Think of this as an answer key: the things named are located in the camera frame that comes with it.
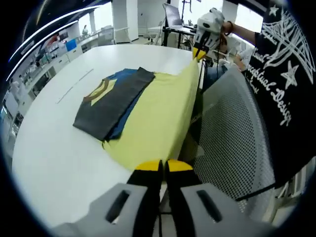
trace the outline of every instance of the person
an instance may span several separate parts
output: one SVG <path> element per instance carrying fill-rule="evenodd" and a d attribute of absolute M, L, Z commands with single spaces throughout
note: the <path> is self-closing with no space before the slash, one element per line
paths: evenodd
<path fill-rule="evenodd" d="M 224 41 L 221 39 L 221 42 L 223 42 L 223 46 L 220 47 L 219 51 L 227 53 L 227 40 L 225 39 L 225 37 L 223 37 L 223 39 Z M 209 89 L 230 67 L 235 66 L 241 72 L 244 71 L 249 64 L 252 51 L 253 48 L 249 48 L 236 55 L 236 57 L 234 57 L 233 64 L 225 60 L 224 55 L 219 54 L 218 66 L 216 65 L 207 68 L 207 73 L 205 81 L 203 82 L 203 88 L 201 90 L 201 93 L 204 93 L 207 89 Z"/>
<path fill-rule="evenodd" d="M 87 25 L 84 26 L 83 30 L 82 30 L 82 35 L 83 36 L 87 36 L 88 35 L 88 28 Z"/>
<path fill-rule="evenodd" d="M 315 39 L 306 28 L 309 38 L 303 33 L 289 12 L 291 5 L 280 2 L 285 1 L 270 1 L 260 33 L 232 22 L 222 26 L 225 34 L 234 33 L 255 46 L 243 75 L 267 131 L 276 187 L 316 155 L 316 68 L 310 49 Z"/>
<path fill-rule="evenodd" d="M 224 54 L 227 53 L 227 40 L 224 34 L 220 35 L 220 45 L 216 48 L 216 51 L 219 50 L 219 52 L 222 52 Z M 225 56 L 221 53 L 216 52 L 216 56 L 218 56 L 218 66 L 213 67 L 207 67 L 207 73 L 205 80 L 203 82 L 203 88 L 201 90 L 201 93 L 204 93 L 210 86 L 214 84 L 215 81 L 217 81 L 218 78 L 221 77 L 222 74 L 224 74 L 227 71 L 227 67 L 225 66 L 225 63 L 221 63 L 221 60 L 225 59 Z"/>
<path fill-rule="evenodd" d="M 20 84 L 17 81 L 13 81 L 13 78 L 10 79 L 10 92 L 12 93 L 16 102 L 19 103 Z"/>

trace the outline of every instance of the cable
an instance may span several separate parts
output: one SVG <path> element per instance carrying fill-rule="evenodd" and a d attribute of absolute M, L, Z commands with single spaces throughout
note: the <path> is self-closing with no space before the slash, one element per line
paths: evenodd
<path fill-rule="evenodd" d="M 162 237 L 162 220 L 161 220 L 161 214 L 158 214 L 159 217 L 159 237 Z"/>
<path fill-rule="evenodd" d="M 207 62 L 205 59 L 202 60 L 202 66 L 204 66 L 204 75 L 203 75 L 203 84 L 202 84 L 202 91 L 203 91 L 203 85 L 204 85 L 204 82 L 206 81 L 205 79 L 206 79 L 206 75 L 207 75 Z M 202 74 L 202 67 L 201 67 L 199 80 L 198 80 L 199 85 L 200 85 L 200 81 L 201 81 L 201 74 Z"/>
<path fill-rule="evenodd" d="M 217 66 L 216 66 L 216 72 L 217 72 L 217 80 L 218 80 L 218 63 L 219 63 L 219 48 L 221 47 L 221 41 L 222 41 L 222 37 L 219 37 L 219 45 L 218 45 L 218 49 L 217 49 Z"/>
<path fill-rule="evenodd" d="M 190 43 L 190 45 L 191 45 L 191 47 L 193 48 L 193 44 L 192 44 L 192 42 L 191 42 L 191 40 L 190 40 L 190 38 L 188 38 L 188 36 L 186 36 L 186 35 L 183 35 L 188 41 L 189 41 L 189 43 Z"/>
<path fill-rule="evenodd" d="M 158 38 L 157 38 L 157 42 L 155 43 L 155 45 L 157 45 L 158 40 L 159 40 L 159 38 L 160 38 L 160 36 L 161 36 L 161 33 L 162 33 L 162 25 L 163 25 L 163 23 L 164 23 L 165 20 L 166 20 L 166 17 L 163 19 L 163 21 L 162 21 L 162 23 L 161 23 L 159 36 L 158 36 Z"/>

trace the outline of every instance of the white pillar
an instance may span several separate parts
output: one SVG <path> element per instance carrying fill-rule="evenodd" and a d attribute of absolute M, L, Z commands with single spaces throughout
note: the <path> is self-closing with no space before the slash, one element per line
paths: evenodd
<path fill-rule="evenodd" d="M 138 38 L 137 0 L 114 0 L 112 2 L 114 30 L 128 28 L 127 31 L 115 31 L 116 43 L 129 42 Z"/>
<path fill-rule="evenodd" d="M 79 23 L 74 23 L 71 27 L 67 28 L 68 38 L 74 39 L 80 36 Z"/>
<path fill-rule="evenodd" d="M 237 17 L 238 5 L 231 3 L 230 1 L 223 1 L 222 13 L 225 17 L 225 21 L 235 22 Z"/>
<path fill-rule="evenodd" d="M 90 17 L 91 32 L 96 32 L 95 21 L 94 21 L 94 11 L 89 13 L 89 17 Z"/>

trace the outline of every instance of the gray chair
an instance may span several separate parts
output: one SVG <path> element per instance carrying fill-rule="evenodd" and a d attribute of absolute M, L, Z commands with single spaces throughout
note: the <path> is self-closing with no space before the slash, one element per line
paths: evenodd
<path fill-rule="evenodd" d="M 260 111 L 237 69 L 229 69 L 200 98 L 179 159 L 191 162 L 203 183 L 234 199 L 275 182 Z M 268 190 L 240 201 L 241 212 L 261 220 L 272 194 Z"/>

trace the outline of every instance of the white table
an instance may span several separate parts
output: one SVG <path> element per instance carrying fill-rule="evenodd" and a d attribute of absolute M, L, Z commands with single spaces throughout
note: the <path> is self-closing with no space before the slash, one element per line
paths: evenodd
<path fill-rule="evenodd" d="M 49 228 L 78 220 L 92 201 L 114 184 L 125 183 L 131 174 L 108 156 L 99 141 L 73 127 L 82 98 L 101 79 L 124 68 L 178 74 L 191 61 L 191 52 L 176 48 L 96 47 L 44 87 L 20 127 L 12 171 L 22 195 Z"/>

